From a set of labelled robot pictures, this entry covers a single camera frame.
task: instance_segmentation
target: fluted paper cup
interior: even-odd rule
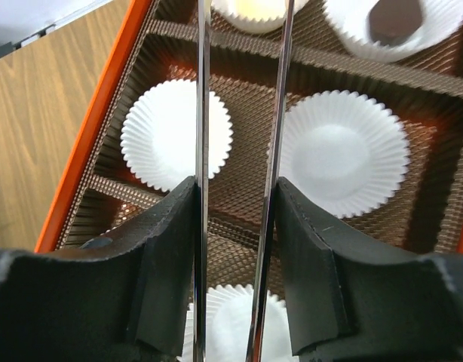
[[[280,28],[286,17],[287,0],[212,0],[213,9],[239,30],[263,34]],[[294,14],[309,0],[296,0]]]
[[[131,172],[163,192],[195,174],[195,81],[173,80],[146,91],[124,121],[121,151]],[[210,92],[208,177],[225,165],[232,149],[232,123],[227,108]]]
[[[252,314],[251,285],[218,286],[207,293],[207,361],[238,362],[245,360]],[[263,331],[262,360],[298,362],[292,356],[285,302],[278,296],[267,296]],[[183,362],[193,361],[193,304],[186,315]]]
[[[463,0],[421,0],[424,22],[402,45],[382,46],[369,36],[369,12],[378,0],[326,0],[323,12],[344,47],[359,58],[392,63],[441,43],[463,25]]]
[[[385,204],[404,180],[409,141],[390,109],[365,95],[324,92],[285,115],[280,175],[338,218]]]

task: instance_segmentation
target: chrome bar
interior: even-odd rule
[[[255,287],[253,290],[252,322],[247,346],[247,362],[260,362],[262,337],[267,302],[267,281],[270,267],[271,243],[274,234],[274,208],[280,165],[282,124],[285,116],[285,96],[287,74],[290,67],[292,49],[294,0],[288,0],[287,18],[282,32],[282,48],[278,61],[277,93],[274,105],[274,126],[271,133],[270,154],[268,155],[267,178],[263,198],[262,225],[260,229],[259,251],[256,260]]]
[[[211,0],[198,0],[198,79],[196,111],[196,195],[199,221],[195,223],[193,275],[193,362],[206,356],[207,231],[208,231],[208,116],[210,100]]]

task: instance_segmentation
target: wooden table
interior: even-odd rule
[[[129,1],[0,59],[0,247],[33,250]]]

